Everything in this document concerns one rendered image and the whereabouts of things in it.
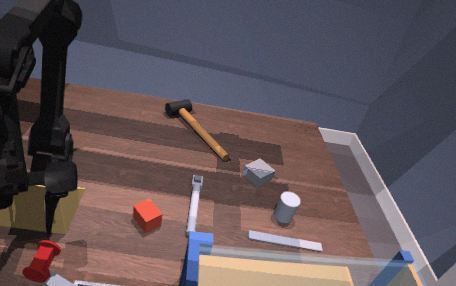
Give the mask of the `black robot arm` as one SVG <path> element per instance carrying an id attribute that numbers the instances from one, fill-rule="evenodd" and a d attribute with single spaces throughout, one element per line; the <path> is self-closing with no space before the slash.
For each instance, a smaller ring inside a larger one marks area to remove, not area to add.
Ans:
<path id="1" fill-rule="evenodd" d="M 32 45 L 37 38 L 43 45 L 40 116 L 28 135 L 28 155 L 33 156 L 30 172 L 73 159 L 70 123 L 63 114 L 66 57 L 82 15 L 74 0 L 20 0 L 0 19 L 0 134 L 21 129 L 17 93 L 25 88 L 36 64 Z M 8 149 L 1 149 L 0 210 L 13 203 L 13 195 L 27 192 L 28 186 L 23 162 L 16 163 Z"/>

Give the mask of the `black rubber mallet with wooden handle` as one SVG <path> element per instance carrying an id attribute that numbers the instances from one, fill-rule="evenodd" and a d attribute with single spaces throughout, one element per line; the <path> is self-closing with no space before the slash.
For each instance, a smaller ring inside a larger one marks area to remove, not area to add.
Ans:
<path id="1" fill-rule="evenodd" d="M 186 122 L 200 135 L 200 137 L 213 149 L 223 160 L 229 158 L 229 154 L 214 140 L 214 138 L 188 113 L 192 111 L 192 103 L 189 99 L 169 102 L 165 104 L 165 112 L 168 116 L 180 114 Z"/>

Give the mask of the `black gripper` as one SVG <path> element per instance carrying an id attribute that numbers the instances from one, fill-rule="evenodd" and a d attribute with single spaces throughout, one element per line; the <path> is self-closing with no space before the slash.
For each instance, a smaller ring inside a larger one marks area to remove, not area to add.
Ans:
<path id="1" fill-rule="evenodd" d="M 26 167 L 21 129 L 15 132 L 0 134 L 0 150 L 8 149 L 16 163 L 23 162 Z M 66 197 L 68 191 L 77 190 L 77 167 L 73 161 L 47 163 L 45 171 L 30 172 L 29 186 L 46 186 L 45 220 L 47 235 L 50 236 L 53 216 L 60 198 Z M 28 187 L 29 187 L 28 186 Z"/>

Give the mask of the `grey metal rod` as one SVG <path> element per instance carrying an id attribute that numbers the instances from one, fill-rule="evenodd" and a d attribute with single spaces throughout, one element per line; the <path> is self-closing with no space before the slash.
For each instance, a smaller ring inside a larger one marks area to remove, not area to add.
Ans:
<path id="1" fill-rule="evenodd" d="M 198 203 L 200 190 L 202 189 L 203 176 L 193 175 L 192 178 L 192 195 L 186 227 L 186 235 L 189 236 L 189 231 L 195 232 Z"/>

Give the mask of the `grey cylinder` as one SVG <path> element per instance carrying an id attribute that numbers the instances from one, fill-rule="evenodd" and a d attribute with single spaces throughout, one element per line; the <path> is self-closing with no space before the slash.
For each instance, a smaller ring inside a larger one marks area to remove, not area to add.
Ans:
<path id="1" fill-rule="evenodd" d="M 291 192 L 285 192 L 282 194 L 277 208 L 274 211 L 274 216 L 281 223 L 289 223 L 292 220 L 299 204 L 299 197 Z"/>

